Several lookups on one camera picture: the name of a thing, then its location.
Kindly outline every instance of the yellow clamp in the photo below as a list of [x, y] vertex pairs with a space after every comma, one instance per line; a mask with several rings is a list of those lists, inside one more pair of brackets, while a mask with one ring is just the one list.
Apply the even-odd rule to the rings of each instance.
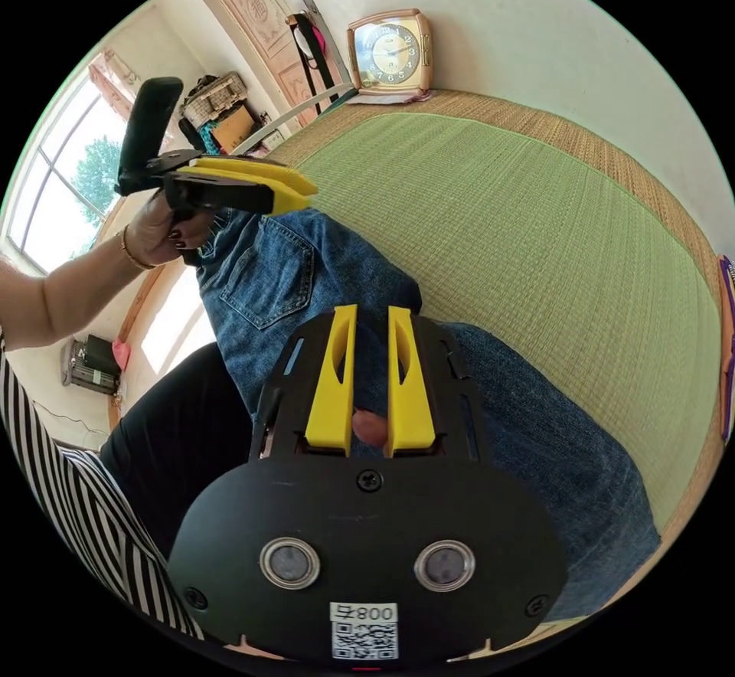
[[[343, 450], [346, 456], [352, 432], [357, 310], [357, 305], [335, 308], [305, 433], [311, 447]], [[384, 455], [393, 457], [396, 450], [426, 450], [435, 438], [410, 310], [389, 307], [388, 440]]]
[[179, 167], [176, 171], [267, 185], [273, 191], [273, 215], [307, 208], [310, 205], [309, 198], [318, 192], [313, 182], [295, 169], [254, 159], [202, 156], [189, 166]]

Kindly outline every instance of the black pants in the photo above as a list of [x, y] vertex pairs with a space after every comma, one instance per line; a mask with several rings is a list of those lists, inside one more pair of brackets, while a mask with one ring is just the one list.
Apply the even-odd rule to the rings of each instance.
[[219, 476], [247, 461], [251, 438], [250, 416], [212, 343], [130, 409], [100, 459], [168, 559], [189, 506]]

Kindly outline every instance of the pink object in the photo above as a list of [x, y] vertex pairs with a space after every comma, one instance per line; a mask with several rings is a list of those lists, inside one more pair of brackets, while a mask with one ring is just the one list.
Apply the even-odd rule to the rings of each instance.
[[130, 360], [130, 346], [119, 338], [113, 343], [113, 355], [121, 370], [125, 370]]
[[324, 37], [322, 36], [322, 33], [319, 29], [317, 29], [316, 26], [312, 26], [314, 29], [314, 35], [316, 36], [316, 40], [319, 42], [319, 48], [322, 50], [322, 54], [326, 54], [327, 51], [327, 42], [324, 41]]

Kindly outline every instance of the screw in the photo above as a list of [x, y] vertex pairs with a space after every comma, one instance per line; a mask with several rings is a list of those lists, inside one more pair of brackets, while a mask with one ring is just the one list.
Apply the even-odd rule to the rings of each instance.
[[196, 608], [197, 610], [206, 610], [207, 608], [207, 599], [195, 587], [188, 587], [184, 591], [184, 598], [192, 608]]
[[358, 476], [358, 488], [366, 493], [374, 493], [383, 485], [383, 476], [377, 470], [363, 470]]
[[548, 595], [537, 595], [535, 598], [531, 598], [526, 606], [526, 615], [529, 618], [535, 618], [548, 604]]

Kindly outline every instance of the green mat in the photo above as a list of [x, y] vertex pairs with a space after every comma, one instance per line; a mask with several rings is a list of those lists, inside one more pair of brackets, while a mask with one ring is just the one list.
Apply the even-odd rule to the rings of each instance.
[[424, 113], [370, 119], [298, 168], [317, 208], [416, 278], [424, 314], [489, 330], [624, 445], [663, 529], [714, 409], [720, 324], [646, 206], [551, 146]]

